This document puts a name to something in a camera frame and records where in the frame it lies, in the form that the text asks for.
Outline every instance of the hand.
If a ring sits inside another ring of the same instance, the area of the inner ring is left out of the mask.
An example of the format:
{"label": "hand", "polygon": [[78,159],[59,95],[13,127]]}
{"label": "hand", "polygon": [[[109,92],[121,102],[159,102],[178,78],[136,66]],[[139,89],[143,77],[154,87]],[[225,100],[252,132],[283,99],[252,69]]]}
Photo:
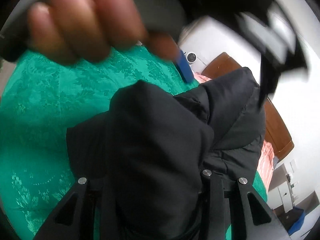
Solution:
{"label": "hand", "polygon": [[28,12],[32,46],[49,59],[69,65],[84,58],[99,62],[111,46],[128,49],[141,41],[148,50],[175,60],[179,49],[165,33],[148,33],[133,0],[49,0]]}

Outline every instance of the leaf pattern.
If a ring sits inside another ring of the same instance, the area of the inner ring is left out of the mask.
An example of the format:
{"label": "leaf pattern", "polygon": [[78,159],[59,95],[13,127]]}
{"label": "leaf pattern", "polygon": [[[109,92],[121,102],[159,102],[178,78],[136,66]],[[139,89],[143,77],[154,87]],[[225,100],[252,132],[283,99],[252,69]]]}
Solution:
{"label": "leaf pattern", "polygon": [[198,85],[185,84],[172,63],[140,46],[113,50],[94,65],[82,60],[64,67],[31,51],[20,58],[0,106],[0,192],[22,240],[34,237],[75,182],[66,129],[107,111],[113,94],[137,80],[172,94]]}

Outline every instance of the pink striped cloth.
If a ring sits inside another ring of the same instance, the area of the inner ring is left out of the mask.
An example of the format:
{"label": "pink striped cloth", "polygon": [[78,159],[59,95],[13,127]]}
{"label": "pink striped cloth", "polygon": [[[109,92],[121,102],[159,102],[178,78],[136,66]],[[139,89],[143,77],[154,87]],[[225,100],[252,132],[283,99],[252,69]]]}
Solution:
{"label": "pink striped cloth", "polygon": [[[199,83],[204,83],[211,78],[208,78],[206,76],[203,76],[199,73],[194,73],[193,75],[195,79]],[[261,150],[261,156],[258,162],[257,171],[259,172],[259,175],[263,181],[264,186],[266,187],[266,191],[268,192],[272,174],[273,174],[273,158],[275,157],[275,154],[273,152],[273,148],[271,143],[268,143],[266,140],[263,142],[262,150]]]}

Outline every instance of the silver bolt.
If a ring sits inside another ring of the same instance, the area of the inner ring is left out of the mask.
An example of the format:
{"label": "silver bolt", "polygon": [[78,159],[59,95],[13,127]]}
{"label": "silver bolt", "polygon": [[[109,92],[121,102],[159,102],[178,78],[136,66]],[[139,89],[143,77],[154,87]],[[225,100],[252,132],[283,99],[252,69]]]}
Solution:
{"label": "silver bolt", "polygon": [[78,179],[78,183],[81,184],[81,185],[85,184],[86,182],[87,182],[87,178]]}
{"label": "silver bolt", "polygon": [[247,184],[248,183],[248,180],[246,178],[239,178],[239,182],[243,185]]}
{"label": "silver bolt", "polygon": [[210,171],[210,170],[203,170],[203,171],[202,171],[202,174],[203,174],[204,176],[211,176],[212,171]]}

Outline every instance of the brown wooden headboard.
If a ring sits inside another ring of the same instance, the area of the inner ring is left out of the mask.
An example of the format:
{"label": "brown wooden headboard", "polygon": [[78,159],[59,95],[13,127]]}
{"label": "brown wooden headboard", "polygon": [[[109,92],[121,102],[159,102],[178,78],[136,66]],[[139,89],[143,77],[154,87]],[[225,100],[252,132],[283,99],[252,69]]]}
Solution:
{"label": "brown wooden headboard", "polygon": [[[207,67],[202,71],[202,75],[214,79],[224,74],[227,74],[241,66],[227,53],[223,52],[216,57]],[[265,102],[264,109],[266,112],[266,135],[265,140],[270,142],[273,147],[275,156],[282,160],[293,149],[291,135],[284,124],[280,114],[274,107],[270,99]]]}

